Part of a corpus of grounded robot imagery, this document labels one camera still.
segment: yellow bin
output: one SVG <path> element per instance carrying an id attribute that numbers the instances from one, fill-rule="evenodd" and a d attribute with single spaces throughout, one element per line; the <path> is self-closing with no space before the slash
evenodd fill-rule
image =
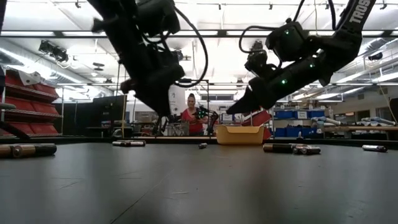
<path id="1" fill-rule="evenodd" d="M 217 142 L 224 145 L 261 145 L 264 127 L 217 126 Z"/>

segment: dark gray table surface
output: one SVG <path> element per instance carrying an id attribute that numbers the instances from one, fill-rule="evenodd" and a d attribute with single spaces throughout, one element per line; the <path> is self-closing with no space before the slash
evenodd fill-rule
<path id="1" fill-rule="evenodd" d="M 0 160 L 0 223 L 398 223 L 398 152 L 71 144 Z"/>

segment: ceiling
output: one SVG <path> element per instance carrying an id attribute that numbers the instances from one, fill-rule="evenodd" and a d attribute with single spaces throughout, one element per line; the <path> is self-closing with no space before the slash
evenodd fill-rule
<path id="1" fill-rule="evenodd" d="M 288 17 L 294 17 L 299 0 L 176 0 L 176 6 L 191 20 L 199 30 L 204 29 L 245 29 L 247 26 L 271 26 L 279 27 L 284 24 Z M 334 0 L 336 15 L 340 15 L 345 8 L 347 0 Z M 74 0 L 8 0 L 6 17 L 3 30 L 85 30 L 89 31 L 93 18 L 100 15 L 86 1 L 79 1 L 77 8 Z M 383 3 L 387 4 L 385 9 L 380 9 Z M 376 1 L 365 28 L 366 30 L 389 30 L 398 28 L 396 14 L 398 13 L 398 0 Z M 330 10 L 326 9 L 325 0 L 307 0 L 297 19 L 307 30 L 331 30 Z M 183 30 L 191 29 L 180 17 L 180 25 Z M 18 47 L 38 56 L 40 38 L 6 38 L 6 40 Z M 119 81 L 129 75 L 123 66 L 118 66 L 118 55 L 108 39 L 46 39 L 63 47 L 69 56 L 74 58 L 73 63 L 60 64 L 60 70 L 68 70 L 89 82 L 103 82 L 105 78 L 112 78 L 114 82 L 120 74 Z M 245 38 L 243 48 L 249 49 L 256 39 Z M 337 75 L 338 81 L 346 76 L 353 75 L 366 69 L 371 69 L 380 62 L 384 63 L 397 57 L 397 42 L 394 39 L 382 40 L 364 39 L 360 54 L 366 52 L 372 54 L 381 51 L 384 57 L 381 61 L 370 62 L 358 57 Z M 194 69 L 200 74 L 204 66 L 203 50 L 196 38 L 173 38 L 167 40 L 171 49 L 181 49 L 184 55 L 195 58 L 196 68 L 193 60 L 180 62 L 186 76 L 195 78 Z M 209 55 L 209 68 L 206 79 L 211 82 L 236 82 L 237 78 L 248 81 L 250 74 L 244 67 L 247 55 L 238 49 L 237 38 L 205 38 L 205 44 Z M 274 53 L 269 52 L 267 63 L 278 64 L 279 60 Z M 51 60 L 46 56 L 34 60 Z M 105 64 L 102 72 L 94 71 L 93 62 Z M 297 94 L 321 89 L 320 86 L 303 88 Z"/>

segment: woman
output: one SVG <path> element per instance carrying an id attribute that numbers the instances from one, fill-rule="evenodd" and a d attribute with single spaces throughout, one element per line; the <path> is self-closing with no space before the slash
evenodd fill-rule
<path id="1" fill-rule="evenodd" d="M 195 95 L 189 94 L 188 96 L 188 108 L 182 112 L 181 120 L 189 122 L 189 135 L 190 136 L 202 136 L 203 135 L 203 124 L 207 123 L 207 116 L 202 119 L 196 118 L 195 114 L 198 108 L 195 107 Z"/>

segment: red shirt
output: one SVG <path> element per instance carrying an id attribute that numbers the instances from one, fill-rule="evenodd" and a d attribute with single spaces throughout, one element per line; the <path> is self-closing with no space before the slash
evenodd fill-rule
<path id="1" fill-rule="evenodd" d="M 188 109 L 182 112 L 181 119 L 184 121 L 189 121 L 189 133 L 199 133 L 203 129 L 203 124 L 198 122 L 194 115 L 192 115 Z"/>

